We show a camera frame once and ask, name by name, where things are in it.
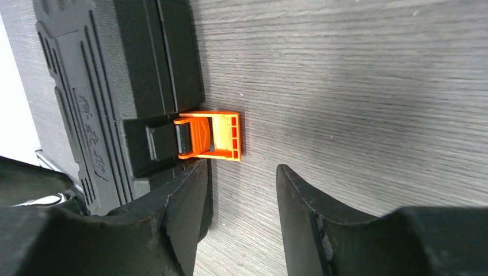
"gray wooden table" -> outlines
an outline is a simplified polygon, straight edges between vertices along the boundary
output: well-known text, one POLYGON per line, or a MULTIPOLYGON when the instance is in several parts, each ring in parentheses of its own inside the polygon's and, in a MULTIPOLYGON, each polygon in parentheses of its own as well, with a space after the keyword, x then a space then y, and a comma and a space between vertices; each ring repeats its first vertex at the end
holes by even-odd
MULTIPOLYGON (((192 0, 207 101, 241 112, 245 156, 217 161, 196 275, 286 275, 275 169, 347 204, 488 202, 488 2, 192 0)), ((5 22, 43 150, 77 168, 30 0, 5 22)))

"white surface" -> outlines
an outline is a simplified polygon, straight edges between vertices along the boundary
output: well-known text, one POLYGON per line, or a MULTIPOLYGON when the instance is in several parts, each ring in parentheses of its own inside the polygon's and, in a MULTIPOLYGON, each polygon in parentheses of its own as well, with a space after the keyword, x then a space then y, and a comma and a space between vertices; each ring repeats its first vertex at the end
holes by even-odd
POLYGON ((0 155, 39 165, 41 145, 0 15, 0 155))

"orange object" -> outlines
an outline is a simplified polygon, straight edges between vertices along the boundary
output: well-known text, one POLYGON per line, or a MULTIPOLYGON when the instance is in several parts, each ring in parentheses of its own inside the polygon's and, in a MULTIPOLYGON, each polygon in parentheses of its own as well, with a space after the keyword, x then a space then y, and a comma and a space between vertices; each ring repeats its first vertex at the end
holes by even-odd
POLYGON ((178 154, 180 159, 191 157, 215 158, 241 161, 241 131, 239 113, 230 111, 194 111, 180 113, 180 118, 173 121, 176 125, 189 123, 192 152, 178 154), (210 151, 210 125, 214 150, 210 151))

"black plastic case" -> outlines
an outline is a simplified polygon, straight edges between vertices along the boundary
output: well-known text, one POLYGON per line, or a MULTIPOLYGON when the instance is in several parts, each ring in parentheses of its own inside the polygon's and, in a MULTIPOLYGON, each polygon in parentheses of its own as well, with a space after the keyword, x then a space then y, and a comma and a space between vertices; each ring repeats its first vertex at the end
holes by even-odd
POLYGON ((203 101, 179 0, 34 0, 36 28, 91 214, 182 170, 172 120, 203 101))

